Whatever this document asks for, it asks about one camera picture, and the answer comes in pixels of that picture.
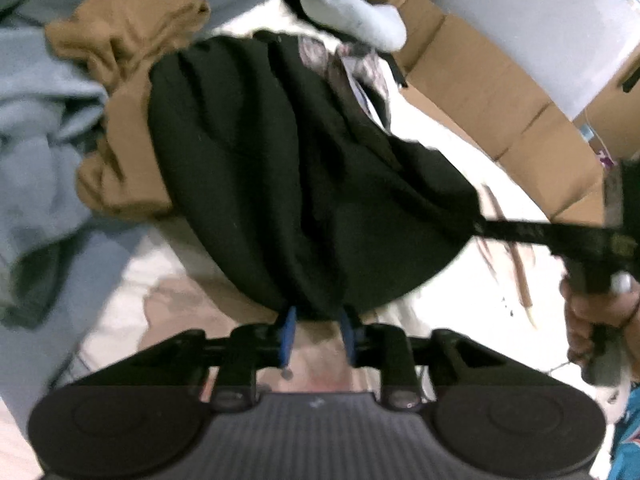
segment white sheet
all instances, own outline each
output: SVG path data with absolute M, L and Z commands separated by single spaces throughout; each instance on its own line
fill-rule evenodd
M 245 36 L 258 28 L 309 34 L 331 49 L 337 46 L 335 38 L 298 22 L 282 0 L 270 0 L 214 32 Z M 385 70 L 391 89 L 393 134 L 440 150 L 476 187 L 487 184 L 507 218 L 546 221 L 533 201 L 489 158 L 407 103 L 386 64 Z M 535 255 L 527 280 L 539 330 L 533 329 L 517 298 L 498 285 L 474 240 L 438 276 L 381 309 L 380 321 L 400 325 L 411 335 L 450 328 L 533 368 L 549 370 L 566 359 L 563 303 L 558 292 L 563 268 L 546 248 L 536 248 Z M 82 343 L 80 357 L 98 369 L 135 353 L 147 329 L 145 295 L 161 278 L 185 273 L 222 275 L 184 220 L 158 224 L 141 243 L 100 321 Z M 593 395 L 573 365 L 554 376 Z M 604 478 L 607 471 L 603 452 L 593 473 Z

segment human hand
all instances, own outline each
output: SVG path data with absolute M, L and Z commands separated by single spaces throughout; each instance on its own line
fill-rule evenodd
M 626 346 L 632 358 L 634 377 L 640 377 L 640 314 L 634 311 L 640 297 L 640 284 L 632 280 L 631 292 L 625 294 L 578 294 L 565 279 L 560 284 L 564 297 L 564 320 L 568 359 L 580 366 L 589 361 L 593 352 L 591 335 L 597 324 L 624 327 Z

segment brown garment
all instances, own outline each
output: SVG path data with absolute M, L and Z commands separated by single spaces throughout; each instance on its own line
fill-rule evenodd
M 111 96 L 106 134 L 77 174 L 89 208 L 133 219 L 171 211 L 147 126 L 148 72 L 187 46 L 209 14 L 205 0 L 85 0 L 69 20 L 45 28 L 55 53 L 85 62 Z

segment pile of clothes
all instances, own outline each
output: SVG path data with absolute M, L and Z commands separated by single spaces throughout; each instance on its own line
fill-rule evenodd
M 264 0 L 0 0 L 0 397 L 60 384 L 152 222 L 183 216 L 247 297 L 370 312 L 470 238 L 476 190 L 389 132 L 391 6 L 285 0 L 338 37 L 212 28 Z M 37 374 L 12 361 L 51 338 Z

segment black circular disc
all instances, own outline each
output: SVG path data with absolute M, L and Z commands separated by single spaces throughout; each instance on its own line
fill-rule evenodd
M 446 447 L 478 469 L 510 478 L 552 478 L 585 467 L 606 423 L 569 386 L 455 386 L 436 404 Z
M 185 388 L 67 386 L 40 401 L 28 433 L 41 463 L 59 476 L 122 478 L 183 453 L 204 414 Z

